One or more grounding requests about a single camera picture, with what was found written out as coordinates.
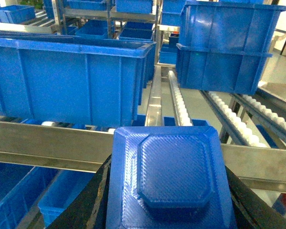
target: blue plastic crate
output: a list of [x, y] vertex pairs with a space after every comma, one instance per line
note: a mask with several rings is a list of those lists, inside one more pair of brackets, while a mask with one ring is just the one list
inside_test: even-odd
[[163, 0], [162, 11], [181, 14], [185, 0]]
[[217, 131], [118, 128], [106, 228], [236, 229]]
[[1, 36], [0, 115], [129, 126], [137, 117], [154, 46], [76, 36]]
[[265, 62], [272, 55], [222, 51], [177, 44], [176, 70], [182, 88], [254, 94]]
[[68, 0], [71, 9], [107, 10], [106, 0]]
[[107, 21], [90, 20], [76, 31], [75, 35], [87, 39], [106, 39], [108, 38], [107, 27]]
[[49, 226], [75, 200], [94, 173], [62, 171], [38, 203], [45, 226]]
[[208, 49], [268, 52], [286, 6], [187, 1], [179, 43]]
[[151, 42], [153, 40], [153, 31], [124, 29], [119, 36], [119, 40]]
[[160, 50], [159, 62], [176, 64], [177, 48], [171, 48], [169, 45], [162, 45]]
[[33, 6], [11, 5], [0, 7], [0, 22], [20, 24], [36, 17]]
[[56, 172], [0, 163], [0, 229], [16, 228]]
[[173, 12], [162, 12], [162, 25], [180, 26], [181, 25], [181, 14]]
[[138, 30], [152, 30], [152, 23], [142, 23], [142, 22], [127, 22], [124, 26], [126, 29], [138, 29]]
[[125, 13], [145, 13], [153, 11], [153, 0], [116, 0], [116, 11]]
[[177, 47], [176, 47], [176, 44], [177, 44], [178, 41], [179, 41], [179, 34], [171, 33], [171, 35], [170, 35], [170, 37], [169, 37], [168, 39], [169, 39], [168, 45], [169, 45], [171, 48], [177, 48]]

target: empty blue bin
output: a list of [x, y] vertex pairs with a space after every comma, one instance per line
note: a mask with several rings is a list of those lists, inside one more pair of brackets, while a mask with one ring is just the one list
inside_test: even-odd
[[0, 7], [0, 22], [19, 24], [36, 17], [33, 6], [11, 5]]
[[177, 59], [177, 47], [172, 48], [167, 44], [162, 45], [160, 50], [159, 62], [176, 64]]
[[107, 10], [106, 0], [68, 0], [71, 9]]
[[105, 21], [105, 23], [106, 26], [103, 27], [102, 25], [95, 25], [94, 21], [89, 21], [77, 30], [75, 35], [89, 39], [106, 39], [108, 38], [108, 31], [107, 22]]
[[187, 1], [179, 43], [208, 49], [268, 52], [286, 6]]
[[124, 29], [119, 36], [119, 40], [151, 42], [153, 41], [153, 31]]
[[75, 200], [94, 173], [62, 171], [38, 203], [45, 226], [49, 226]]
[[57, 170], [0, 163], [0, 229], [13, 229]]
[[162, 25], [180, 26], [181, 25], [181, 14], [174, 12], [162, 12], [161, 17]]
[[153, 0], [116, 0], [116, 11], [125, 13], [145, 13], [153, 11]]
[[118, 128], [106, 228], [237, 229], [217, 131]]
[[254, 94], [265, 62], [272, 55], [223, 51], [177, 44], [176, 70], [182, 88]]
[[152, 30], [152, 23], [142, 23], [142, 22], [127, 22], [124, 26], [125, 29], [138, 29], [138, 30]]
[[2, 36], [0, 115], [131, 125], [154, 46], [74, 36]]

